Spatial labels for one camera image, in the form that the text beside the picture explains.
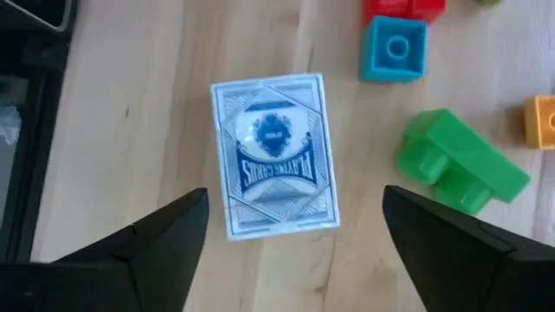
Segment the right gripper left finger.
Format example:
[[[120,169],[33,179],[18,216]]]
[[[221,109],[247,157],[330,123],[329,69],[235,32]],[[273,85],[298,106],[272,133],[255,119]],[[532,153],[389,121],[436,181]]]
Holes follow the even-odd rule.
[[[51,263],[1,267],[3,311],[181,311],[206,239],[197,188]]]

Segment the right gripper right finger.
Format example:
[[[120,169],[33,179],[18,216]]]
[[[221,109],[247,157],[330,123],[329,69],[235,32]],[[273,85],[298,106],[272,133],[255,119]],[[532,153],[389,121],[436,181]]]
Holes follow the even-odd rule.
[[[397,185],[382,212],[428,311],[553,311],[554,249]]]

